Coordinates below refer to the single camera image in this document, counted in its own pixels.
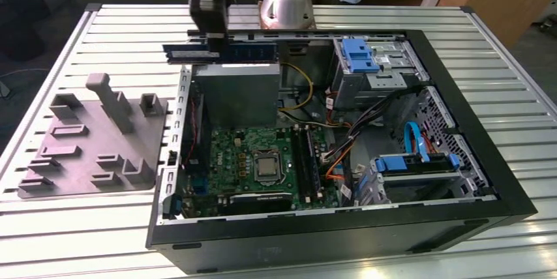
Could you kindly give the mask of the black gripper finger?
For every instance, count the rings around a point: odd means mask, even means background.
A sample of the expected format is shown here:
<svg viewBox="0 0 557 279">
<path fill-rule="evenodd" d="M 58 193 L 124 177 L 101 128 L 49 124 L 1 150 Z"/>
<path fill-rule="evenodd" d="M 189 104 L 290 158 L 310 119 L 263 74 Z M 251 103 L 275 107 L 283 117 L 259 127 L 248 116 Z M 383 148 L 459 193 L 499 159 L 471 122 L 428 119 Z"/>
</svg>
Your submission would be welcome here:
<svg viewBox="0 0 557 279">
<path fill-rule="evenodd" d="M 204 36 L 204 43 L 191 48 L 191 61 L 220 61 L 228 49 L 228 9 L 191 8 L 191 19 L 197 27 L 191 36 Z"/>
</svg>

